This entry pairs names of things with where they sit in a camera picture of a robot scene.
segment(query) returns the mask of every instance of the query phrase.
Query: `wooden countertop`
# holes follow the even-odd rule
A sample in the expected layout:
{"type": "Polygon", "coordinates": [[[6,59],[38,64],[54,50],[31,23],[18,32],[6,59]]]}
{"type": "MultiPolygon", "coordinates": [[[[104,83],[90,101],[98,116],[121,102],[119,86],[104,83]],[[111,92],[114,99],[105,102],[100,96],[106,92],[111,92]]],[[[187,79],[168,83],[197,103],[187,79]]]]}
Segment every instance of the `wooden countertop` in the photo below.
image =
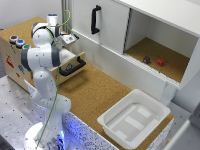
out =
{"type": "MultiPolygon", "coordinates": [[[[45,21],[36,17],[0,31],[0,36],[9,41],[11,35],[18,35],[27,44],[33,46],[30,33],[32,24],[35,22],[45,21]]],[[[131,89],[96,69],[89,63],[87,63],[82,72],[63,82],[58,91],[59,94],[71,99],[72,113],[119,149],[123,148],[105,134],[102,126],[97,122],[97,118],[129,92],[131,92],[131,89]]],[[[167,116],[137,150],[146,149],[172,119],[173,115],[170,114],[167,116]]]]}

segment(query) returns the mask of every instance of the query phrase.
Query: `cork surface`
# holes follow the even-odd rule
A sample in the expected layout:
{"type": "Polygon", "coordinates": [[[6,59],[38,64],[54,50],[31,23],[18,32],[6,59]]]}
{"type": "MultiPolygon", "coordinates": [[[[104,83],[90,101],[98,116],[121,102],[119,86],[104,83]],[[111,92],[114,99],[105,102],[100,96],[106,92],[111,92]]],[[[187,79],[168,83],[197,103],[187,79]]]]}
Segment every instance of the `cork surface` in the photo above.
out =
{"type": "Polygon", "coordinates": [[[4,40],[9,42],[10,36],[17,35],[19,39],[25,40],[26,44],[29,44],[31,45],[31,47],[34,47],[32,38],[31,38],[31,29],[32,29],[32,25],[36,22],[45,23],[46,21],[40,17],[32,18],[25,22],[22,22],[12,27],[1,30],[0,37],[2,37],[4,40]]]}
{"type": "Polygon", "coordinates": [[[145,38],[127,51],[126,54],[143,62],[145,56],[150,57],[150,63],[148,64],[152,68],[167,75],[168,77],[181,82],[189,58],[179,54],[149,38],[145,38]],[[157,60],[163,59],[164,65],[158,66],[157,60]]]}
{"type": "MultiPolygon", "coordinates": [[[[27,44],[33,46],[30,31],[32,24],[35,22],[45,21],[36,17],[0,31],[0,36],[9,42],[11,35],[18,35],[27,44]]],[[[70,111],[72,113],[120,150],[123,148],[105,134],[102,126],[97,122],[97,118],[129,92],[131,92],[131,89],[96,69],[89,63],[87,63],[83,71],[63,82],[58,91],[59,94],[71,99],[72,108],[70,111]]],[[[146,149],[172,119],[173,115],[169,115],[137,150],[146,149]]]]}

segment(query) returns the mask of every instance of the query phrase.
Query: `plastic tub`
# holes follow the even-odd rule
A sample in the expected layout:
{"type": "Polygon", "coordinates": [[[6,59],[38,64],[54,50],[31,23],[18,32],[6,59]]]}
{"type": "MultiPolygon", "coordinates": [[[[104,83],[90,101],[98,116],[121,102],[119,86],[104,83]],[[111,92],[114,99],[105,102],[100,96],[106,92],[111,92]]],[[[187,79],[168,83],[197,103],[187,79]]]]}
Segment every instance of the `plastic tub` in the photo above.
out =
{"type": "Polygon", "coordinates": [[[135,89],[97,121],[105,133],[122,147],[136,149],[169,113],[169,108],[135,89]]]}

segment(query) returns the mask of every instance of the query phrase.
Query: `white tabletop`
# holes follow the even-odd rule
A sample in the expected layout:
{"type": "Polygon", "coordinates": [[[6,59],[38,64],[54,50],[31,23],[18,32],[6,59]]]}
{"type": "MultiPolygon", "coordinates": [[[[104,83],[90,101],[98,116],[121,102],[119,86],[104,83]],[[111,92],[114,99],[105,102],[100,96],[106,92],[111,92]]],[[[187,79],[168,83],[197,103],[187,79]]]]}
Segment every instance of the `white tabletop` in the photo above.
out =
{"type": "Polygon", "coordinates": [[[196,0],[115,1],[200,37],[200,3],[196,0]]]}

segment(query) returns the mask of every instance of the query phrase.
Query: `black door handle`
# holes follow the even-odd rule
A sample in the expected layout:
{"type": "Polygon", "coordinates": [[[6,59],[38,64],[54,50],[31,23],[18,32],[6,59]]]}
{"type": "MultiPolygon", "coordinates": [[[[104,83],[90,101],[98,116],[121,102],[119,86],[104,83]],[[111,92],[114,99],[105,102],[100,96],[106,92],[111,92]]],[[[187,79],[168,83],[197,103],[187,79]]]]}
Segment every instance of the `black door handle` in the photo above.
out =
{"type": "Polygon", "coordinates": [[[101,10],[101,7],[96,5],[96,8],[92,10],[92,24],[91,24],[91,31],[92,34],[98,33],[100,30],[96,28],[96,12],[101,10]]]}
{"type": "Polygon", "coordinates": [[[86,62],[84,60],[82,60],[80,58],[80,56],[77,57],[77,61],[79,62],[79,64],[71,69],[66,69],[66,70],[62,70],[61,67],[59,67],[59,73],[62,75],[62,76],[68,76],[72,73],[74,73],[75,71],[77,71],[78,69],[82,68],[83,66],[86,65],[86,62]]]}

